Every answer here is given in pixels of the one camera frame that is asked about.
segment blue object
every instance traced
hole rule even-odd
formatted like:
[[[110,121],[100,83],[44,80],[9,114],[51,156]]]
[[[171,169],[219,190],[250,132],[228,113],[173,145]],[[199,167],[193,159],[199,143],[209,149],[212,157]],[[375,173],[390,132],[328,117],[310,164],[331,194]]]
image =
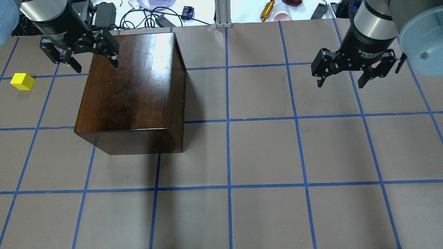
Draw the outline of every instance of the blue object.
[[[415,16],[399,35],[402,51],[412,67],[431,76],[443,76],[443,6]]]
[[[191,20],[194,17],[194,8],[191,6],[183,7],[182,20]]]
[[[19,10],[13,0],[0,0],[0,46],[11,37],[19,22]]]
[[[137,2],[148,10],[153,10],[156,7],[169,7],[174,0],[137,0]]]

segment blue tape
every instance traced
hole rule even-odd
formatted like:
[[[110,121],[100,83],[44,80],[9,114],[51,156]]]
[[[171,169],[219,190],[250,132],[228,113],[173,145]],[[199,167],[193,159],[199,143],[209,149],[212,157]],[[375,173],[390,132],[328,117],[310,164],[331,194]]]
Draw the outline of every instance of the blue tape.
[[[361,117],[361,114],[299,116],[298,119],[310,119],[310,118],[339,118],[339,117]]]
[[[55,68],[54,76],[57,74],[59,66],[60,66],[60,64],[57,64],[57,66]],[[32,148],[34,147],[35,139],[37,137],[37,132],[39,131],[39,127],[40,127],[40,124],[41,124],[42,119],[43,119],[43,114],[45,113],[45,108],[46,108],[46,105],[48,104],[49,95],[51,94],[52,86],[54,85],[54,80],[55,80],[55,77],[52,78],[51,85],[49,86],[48,93],[46,95],[46,99],[45,99],[45,102],[43,104],[43,108],[42,108],[42,111],[41,111],[41,114],[40,114],[40,118],[39,118],[39,121],[37,122],[37,126],[35,128],[34,135],[32,137],[32,141],[31,141],[31,145],[29,146],[29,150],[28,150],[28,153],[26,155],[26,159],[25,159],[25,163],[23,165],[22,172],[20,173],[19,181],[17,183],[17,187],[16,187],[16,190],[14,192],[14,196],[12,197],[12,202],[11,202],[11,205],[9,207],[8,215],[6,216],[6,220],[4,222],[3,229],[2,229],[2,232],[1,232],[1,235],[0,235],[0,246],[1,246],[1,243],[3,242],[4,233],[6,232],[6,228],[8,226],[9,219],[11,218],[12,209],[14,208],[14,204],[16,202],[16,198],[17,198],[17,195],[18,195],[18,192],[19,192],[19,189],[20,189],[20,185],[22,184],[23,176],[25,174],[25,171],[26,171],[26,168],[27,168],[27,164],[29,162],[29,157],[31,156],[31,151],[32,151]]]
[[[359,185],[378,185],[376,182],[343,182],[343,183],[310,183],[310,187],[325,187],[325,186],[359,186]]]
[[[200,123],[223,123],[226,119],[213,119],[213,120],[193,120],[185,121],[185,124],[200,124]]]
[[[154,191],[154,200],[152,202],[152,216],[151,216],[151,234],[149,236],[149,249],[152,249],[154,244],[154,228],[155,228],[155,214],[157,212],[157,193],[159,187],[159,179],[160,179],[160,162],[161,162],[161,154],[157,156],[157,172],[155,173],[155,191]]]
[[[39,130],[60,130],[60,129],[74,129],[74,126],[40,127],[39,128]]]
[[[88,189],[87,193],[116,193],[116,192],[147,192],[155,191],[153,187],[145,188],[113,188],[113,189]]]
[[[372,113],[366,114],[366,117],[382,117],[382,116],[406,116],[406,115],[428,115],[428,112],[416,112],[416,113]]]
[[[267,67],[267,66],[286,66],[286,64],[279,63],[279,64],[240,65],[240,66],[229,66],[229,68]]]
[[[34,127],[21,127],[21,128],[0,128],[0,131],[33,131]]]
[[[73,77],[73,76],[88,76],[88,74],[60,74],[60,75],[56,75],[56,77]]]
[[[184,190],[202,190],[202,189],[228,189],[228,185],[209,185],[209,186],[191,186],[191,187],[159,187],[158,191],[184,191]]]
[[[443,183],[443,179],[383,181],[383,184],[409,184],[409,183]]]
[[[303,182],[304,182],[304,186],[305,186],[306,204],[307,204],[307,211],[308,211],[308,217],[309,217],[309,226],[311,228],[312,245],[313,245],[314,249],[317,249],[317,242],[315,239],[315,230],[314,230],[314,221],[312,218],[311,198],[309,197],[309,184],[307,181],[306,167],[305,167],[305,162],[304,162],[304,157],[303,157],[303,147],[302,147],[302,141],[300,138],[300,129],[299,129],[298,116],[297,116],[297,109],[295,108],[294,93],[292,91],[291,72],[289,71],[288,51],[286,50],[286,43],[284,41],[283,28],[281,27],[280,21],[278,21],[278,26],[280,29],[281,41],[283,44],[284,59],[286,62],[286,72],[288,74],[288,84],[289,84],[289,93],[291,96],[292,111],[294,112],[295,130],[297,133],[297,142],[299,145],[300,161],[302,164]]]
[[[295,66],[295,65],[310,65],[312,64],[312,62],[293,62],[293,63],[288,63],[288,65],[290,66]]]
[[[332,19],[332,21],[334,22],[334,26],[335,26],[335,31],[337,32],[337,36],[338,36],[338,40],[340,41],[340,43],[342,43],[342,38],[340,36],[340,32],[338,31],[338,26],[337,23],[335,22],[335,19]],[[374,149],[374,145],[372,143],[372,138],[371,138],[371,134],[369,133],[369,128],[368,128],[368,124],[366,122],[366,117],[365,117],[365,113],[363,111],[363,107],[361,105],[361,101],[360,101],[360,97],[358,95],[358,91],[355,85],[355,81],[354,78],[351,74],[351,72],[349,71],[349,77],[351,78],[351,82],[352,82],[352,87],[354,89],[354,93],[355,93],[355,97],[357,98],[357,103],[358,103],[358,107],[360,109],[360,113],[361,113],[361,118],[363,120],[363,125],[365,126],[365,130],[366,130],[366,135],[368,137],[368,141],[369,141],[369,146],[371,148],[371,152],[372,152],[372,157],[374,160],[374,164],[375,164],[375,168],[377,170],[377,174],[378,174],[378,179],[380,181],[380,186],[381,186],[381,192],[383,193],[383,198],[385,199],[385,205],[386,205],[386,210],[388,212],[388,216],[389,216],[389,221],[391,222],[391,227],[392,227],[392,231],[394,233],[394,238],[395,238],[395,242],[397,244],[397,248],[401,249],[401,244],[400,244],[400,240],[398,238],[398,234],[397,234],[397,229],[395,227],[395,223],[394,223],[394,218],[392,216],[392,212],[391,212],[391,206],[389,204],[389,200],[388,200],[388,196],[386,194],[386,190],[385,190],[385,186],[383,184],[383,178],[381,176],[381,172],[380,172],[380,167],[378,165],[378,160],[377,160],[377,156],[375,154],[375,149]]]
[[[72,194],[83,193],[81,189],[66,189],[66,190],[36,190],[36,191],[19,191],[19,195],[35,195],[35,194]]]
[[[4,79],[3,76],[6,73],[6,69],[8,68],[8,65],[9,65],[9,63],[11,61],[11,58],[12,58],[12,55],[14,54],[14,51],[16,50],[16,47],[17,47],[17,44],[19,43],[19,40],[20,40],[20,37],[17,37],[17,40],[16,40],[16,42],[14,44],[14,47],[12,47],[12,51],[11,51],[11,53],[9,55],[9,58],[8,58],[8,60],[6,62],[6,65],[4,66],[3,72],[0,75],[1,79]]]
[[[272,187],[304,187],[304,183],[276,183],[276,184],[244,184],[232,185],[231,188],[272,188]]]
[[[230,119],[230,122],[241,122],[241,121],[266,121],[266,120],[293,120],[294,117],[255,117],[255,118],[234,118]]]
[[[383,184],[415,184],[415,183],[443,183],[443,179],[419,179],[419,180],[391,180],[383,181]],[[332,183],[309,183],[309,187],[326,186],[360,186],[360,185],[379,185],[380,181],[370,182],[332,182]],[[115,193],[115,192],[148,192],[148,191],[187,191],[187,190],[205,190],[205,189],[245,189],[245,188],[282,188],[282,187],[305,187],[304,183],[274,183],[274,184],[237,184],[237,185],[207,185],[207,186],[189,186],[189,187],[158,187],[158,188],[120,188],[120,189],[88,189],[87,193]],[[0,191],[0,195],[11,195],[14,191]],[[37,191],[18,191],[19,195],[27,194],[68,194],[83,193],[83,190],[37,190]]]
[[[72,240],[72,249],[75,249],[77,243],[78,229],[80,228],[80,221],[82,220],[83,206],[85,204],[86,190],[88,189],[89,177],[91,175],[92,163],[94,161],[95,146],[92,147],[91,159],[89,160],[88,172],[86,173],[85,186],[83,187],[82,201],[80,202],[80,209],[78,210],[77,223],[75,224],[74,239]]]
[[[191,71],[191,70],[209,70],[209,69],[223,69],[223,68],[226,68],[226,66],[191,67],[191,68],[186,68],[186,70]]]
[[[414,70],[412,70],[412,66],[411,63],[409,63],[409,60],[406,59],[406,63],[408,64],[409,70],[411,71],[412,77],[414,78],[414,81],[417,85],[418,90],[420,91],[421,97],[423,98],[424,104],[426,105],[426,108],[428,110],[428,114],[431,116],[432,122],[434,123],[435,129],[437,130],[437,134],[439,135],[440,141],[443,144],[443,136],[442,133],[440,131],[439,125],[437,124],[437,120],[435,120],[434,114],[432,113],[431,107],[429,105],[429,103],[426,100],[426,97],[424,95],[423,90],[421,89],[420,83],[418,82],[418,79],[414,73]]]
[[[33,78],[52,78],[54,77],[53,75],[37,75],[37,76],[32,76]]]
[[[225,84],[226,84],[226,162],[228,179],[228,224],[229,224],[229,249],[233,249],[232,236],[232,197],[231,197],[231,149],[229,138],[229,49],[228,49],[228,28],[225,27]]]

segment dark wooden box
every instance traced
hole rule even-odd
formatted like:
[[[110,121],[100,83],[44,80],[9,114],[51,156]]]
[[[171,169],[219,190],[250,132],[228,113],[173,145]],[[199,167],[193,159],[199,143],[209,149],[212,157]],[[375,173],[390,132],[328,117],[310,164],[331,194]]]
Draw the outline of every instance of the dark wooden box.
[[[120,35],[94,55],[74,133],[110,155],[183,152],[186,68],[174,33]]]

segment black cable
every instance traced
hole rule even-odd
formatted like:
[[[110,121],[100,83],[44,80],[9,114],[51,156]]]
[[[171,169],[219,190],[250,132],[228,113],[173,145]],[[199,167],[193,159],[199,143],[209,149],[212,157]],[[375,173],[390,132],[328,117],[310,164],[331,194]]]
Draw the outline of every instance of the black cable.
[[[197,22],[204,23],[204,24],[206,24],[206,25],[210,25],[209,23],[205,23],[205,22],[203,22],[203,21],[200,21],[200,20],[197,20],[197,19],[194,19],[194,18],[189,18],[189,19],[194,20],[194,21],[197,21]]]
[[[325,3],[325,5],[326,5],[326,8],[328,9],[328,12],[329,12],[329,15],[331,16],[331,18],[334,18],[334,15],[332,15],[332,11],[331,11],[331,9],[329,9],[329,4],[326,2],[326,0],[322,0],[324,3]]]
[[[334,14],[334,11],[333,10],[331,10],[331,8],[332,8],[332,6],[331,6],[331,8],[329,8],[329,5],[327,5],[327,8],[328,8],[328,11],[329,11],[329,15],[331,15],[331,18],[335,18],[335,14]]]
[[[164,9],[167,9],[167,10],[170,10],[170,11],[172,11],[173,12],[173,14],[172,13],[166,13],[166,12],[161,12],[161,11],[156,11],[156,9],[160,9],[160,8],[164,8]],[[132,12],[140,12],[140,11],[143,11],[143,13],[144,13],[144,18],[143,18],[143,20],[141,21],[141,23],[139,24],[139,25],[134,25],[134,23],[132,23],[132,22],[130,22],[130,21],[126,21],[126,16],[129,14],[129,13],[132,13]],[[171,16],[177,16],[178,18],[179,18],[179,20],[180,20],[180,24],[181,24],[181,26],[183,26],[183,22],[182,22],[182,19],[181,19],[181,15],[179,15],[177,12],[175,12],[174,10],[172,10],[172,9],[170,9],[170,8],[167,8],[167,7],[163,7],[163,6],[159,6],[159,7],[156,7],[156,8],[154,8],[153,10],[148,10],[148,9],[134,9],[134,8],[132,8],[131,10],[129,10],[128,12],[126,12],[123,16],[122,16],[122,18],[121,18],[121,20],[120,20],[120,27],[124,27],[124,24],[126,23],[126,28],[129,28],[129,29],[138,29],[138,28],[140,28],[139,26],[144,22],[144,27],[146,27],[146,28],[148,28],[148,27],[155,27],[155,18],[156,17],[159,17],[159,15],[156,15],[155,13],[158,13],[158,14],[163,14],[163,15],[171,15]],[[194,21],[198,21],[198,22],[201,22],[201,23],[204,23],[204,24],[206,24],[206,25],[210,25],[209,23],[206,23],[206,22],[203,22],[203,21],[200,21],[200,20],[198,20],[198,19],[194,19],[194,18],[190,18],[191,20],[194,20]]]
[[[27,34],[27,32],[26,32],[25,27],[24,27],[20,22],[19,22],[19,25],[20,25],[20,27],[23,29],[23,35],[27,36],[28,34]]]
[[[153,8],[150,12],[151,12],[151,13],[152,13],[152,12],[155,12],[155,10],[156,10],[156,9],[159,9],[159,8],[164,8],[164,9],[167,9],[167,10],[172,11],[172,12],[173,12],[173,13],[179,18],[179,20],[180,20],[180,24],[181,24],[182,27],[183,27],[183,22],[182,22],[181,15],[177,14],[177,12],[173,11],[172,9],[170,9],[170,8],[168,8],[168,7],[158,6],[158,7]]]

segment robotic arm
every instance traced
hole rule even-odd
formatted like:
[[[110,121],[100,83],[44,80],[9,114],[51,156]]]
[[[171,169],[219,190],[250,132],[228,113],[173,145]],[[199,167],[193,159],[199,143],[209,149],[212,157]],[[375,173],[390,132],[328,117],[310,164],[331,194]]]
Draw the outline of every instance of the robotic arm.
[[[397,34],[404,53],[396,73],[409,58],[417,71],[443,75],[443,0],[364,0],[339,50],[322,48],[315,57],[311,72],[317,86],[344,70],[363,70],[359,88],[385,77],[397,60],[388,49]]]
[[[118,66],[119,44],[108,31],[90,31],[72,7],[70,0],[24,0],[20,10],[45,35],[40,48],[55,64],[70,65],[77,73],[82,66],[72,54],[91,52]],[[64,50],[61,54],[55,47]]]

